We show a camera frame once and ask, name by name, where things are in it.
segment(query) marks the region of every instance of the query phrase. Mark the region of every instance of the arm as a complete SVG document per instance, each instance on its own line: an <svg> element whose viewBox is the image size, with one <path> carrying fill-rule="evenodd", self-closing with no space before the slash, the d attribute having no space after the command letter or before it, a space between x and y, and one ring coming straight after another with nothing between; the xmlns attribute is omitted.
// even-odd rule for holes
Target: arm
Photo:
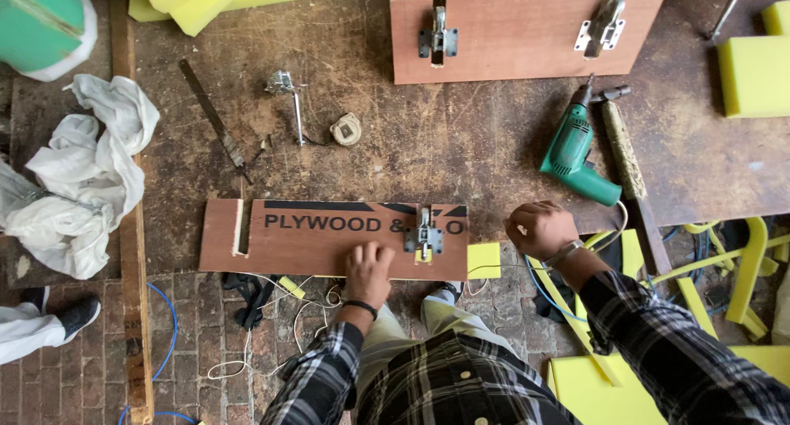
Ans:
<svg viewBox="0 0 790 425"><path fill-rule="evenodd" d="M506 226L521 252L541 260L578 238L572 216L551 202L522 206ZM596 351L617 347L670 423L790 422L790 390L702 331L686 309L587 250L555 267L585 303Z"/></svg>
<svg viewBox="0 0 790 425"><path fill-rule="evenodd" d="M344 295L380 309L390 295L387 271L395 252L370 242L346 260ZM261 425L337 424L360 367L360 350L373 315L361 307L342 307L335 323L301 354L285 364L285 384L266 410Z"/></svg>

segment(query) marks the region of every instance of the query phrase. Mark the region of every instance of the hand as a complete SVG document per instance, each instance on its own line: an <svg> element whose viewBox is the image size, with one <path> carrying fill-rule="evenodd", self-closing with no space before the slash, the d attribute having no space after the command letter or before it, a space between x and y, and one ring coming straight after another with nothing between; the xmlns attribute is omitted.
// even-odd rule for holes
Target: hand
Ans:
<svg viewBox="0 0 790 425"><path fill-rule="evenodd" d="M377 242L359 245L346 258L345 295L349 300L365 302L374 309L381 309L390 297L390 263L395 251Z"/></svg>
<svg viewBox="0 0 790 425"><path fill-rule="evenodd" d="M507 236L518 251L540 261L554 257L568 243L579 239L573 214L548 200L522 204L504 223Z"/></svg>

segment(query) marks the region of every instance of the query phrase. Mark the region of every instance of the person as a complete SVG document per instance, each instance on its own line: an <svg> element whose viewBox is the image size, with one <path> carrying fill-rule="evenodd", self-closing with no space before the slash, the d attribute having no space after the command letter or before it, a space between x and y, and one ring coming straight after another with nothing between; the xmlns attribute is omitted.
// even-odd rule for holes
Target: person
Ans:
<svg viewBox="0 0 790 425"><path fill-rule="evenodd" d="M57 314L46 313L50 289L28 288L15 307L0 307L0 365L25 357L38 348L69 343L99 317L101 303L90 295Z"/></svg>
<svg viewBox="0 0 790 425"><path fill-rule="evenodd" d="M669 423L790 423L790 390L665 302L575 247L573 216L550 201L506 220L519 252L552 263L581 297L594 349L616 347ZM394 252L376 243L349 256L348 302L282 373L262 425L335 424L356 407L364 424L579 423L508 342L455 307L457 283L423 300L431 334L408 339L385 304Z"/></svg>

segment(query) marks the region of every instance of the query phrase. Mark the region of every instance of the bracelet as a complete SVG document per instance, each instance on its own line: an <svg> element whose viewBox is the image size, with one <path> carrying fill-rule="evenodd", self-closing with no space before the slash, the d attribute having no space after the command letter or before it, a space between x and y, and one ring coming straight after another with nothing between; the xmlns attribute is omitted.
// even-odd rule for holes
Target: bracelet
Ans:
<svg viewBox="0 0 790 425"><path fill-rule="evenodd" d="M345 307L346 305L367 309L368 311L370 311L371 314L373 314L373 321L376 321L376 319L379 318L379 311L365 302L361 302L359 300L346 300L345 302L343 302L343 306Z"/></svg>
<svg viewBox="0 0 790 425"><path fill-rule="evenodd" d="M544 263L549 268L554 267L560 260L566 258L572 253L574 250L578 248L584 247L584 243L581 240L573 240L572 242L568 243L564 248L559 249L559 252L554 254L554 257L549 258Z"/></svg>

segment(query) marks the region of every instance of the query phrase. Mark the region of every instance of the black bracelet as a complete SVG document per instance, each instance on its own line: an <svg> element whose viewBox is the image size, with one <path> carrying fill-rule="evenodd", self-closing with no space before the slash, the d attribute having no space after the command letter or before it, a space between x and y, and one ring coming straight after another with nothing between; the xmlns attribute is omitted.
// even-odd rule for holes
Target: black bracelet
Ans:
<svg viewBox="0 0 790 425"><path fill-rule="evenodd" d="M379 311L365 302L361 302L359 300L346 300L345 302L343 302L343 306L345 307L346 305L350 305L352 307L360 307L369 310L370 313L373 314L373 321L376 321L376 319L379 318Z"/></svg>

